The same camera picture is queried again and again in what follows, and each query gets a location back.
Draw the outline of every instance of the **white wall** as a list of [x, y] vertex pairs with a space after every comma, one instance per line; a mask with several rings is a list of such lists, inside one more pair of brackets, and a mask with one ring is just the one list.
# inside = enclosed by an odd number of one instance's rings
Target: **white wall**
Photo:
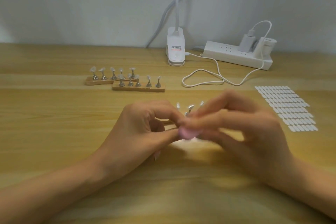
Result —
[[[0, 0], [0, 42], [144, 46], [171, 1]], [[277, 50], [336, 53], [335, 11], [336, 0], [183, 0], [180, 25], [187, 47], [207, 40], [239, 44], [267, 19]], [[165, 46], [174, 19], [171, 13], [151, 46]]]

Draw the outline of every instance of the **power outlet socket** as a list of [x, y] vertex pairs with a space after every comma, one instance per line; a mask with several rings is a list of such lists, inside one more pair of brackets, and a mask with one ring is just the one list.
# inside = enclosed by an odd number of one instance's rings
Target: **power outlet socket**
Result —
[[[236, 45], [211, 41], [207, 41], [202, 56], [253, 68], [260, 68], [263, 65], [262, 59], [256, 58], [254, 52], [240, 52]], [[273, 61], [268, 53], [264, 57], [264, 67], [262, 69], [268, 70], [272, 63]]]

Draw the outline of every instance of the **person's left hand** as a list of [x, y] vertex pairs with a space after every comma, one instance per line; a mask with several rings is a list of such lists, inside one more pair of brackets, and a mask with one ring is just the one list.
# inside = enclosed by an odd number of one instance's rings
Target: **person's left hand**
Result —
[[124, 107], [116, 124], [90, 157], [99, 175], [112, 182], [138, 167], [154, 152], [178, 140], [177, 129], [165, 131], [162, 121], [177, 124], [183, 115], [168, 101], [138, 102]]

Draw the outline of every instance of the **table surface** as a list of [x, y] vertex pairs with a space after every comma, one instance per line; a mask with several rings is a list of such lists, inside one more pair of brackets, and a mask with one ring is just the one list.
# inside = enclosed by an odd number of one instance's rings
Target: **table surface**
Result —
[[[124, 105], [167, 99], [189, 104], [234, 88], [268, 106], [254, 86], [289, 86], [311, 105], [318, 131], [291, 132], [293, 153], [336, 171], [336, 55], [274, 53], [269, 71], [242, 86], [227, 83], [185, 88], [195, 69], [215, 72], [212, 61], [188, 56], [169, 66], [164, 49], [0, 44], [0, 187], [75, 163], [105, 139]], [[112, 91], [85, 86], [92, 66], [136, 67], [143, 80], [161, 75], [165, 93]], [[251, 68], [219, 62], [227, 79], [240, 82]], [[190, 84], [211, 81], [199, 72]], [[231, 133], [237, 138], [239, 133]], [[219, 146], [179, 141], [131, 174], [65, 209], [50, 223], [333, 223], [304, 204], [250, 177]]]

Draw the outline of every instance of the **forearm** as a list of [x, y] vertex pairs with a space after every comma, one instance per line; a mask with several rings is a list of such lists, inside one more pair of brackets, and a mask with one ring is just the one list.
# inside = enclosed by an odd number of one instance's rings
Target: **forearm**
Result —
[[0, 190], [0, 223], [41, 223], [108, 182], [89, 159]]
[[336, 220], [336, 175], [299, 159], [295, 173], [277, 188]]

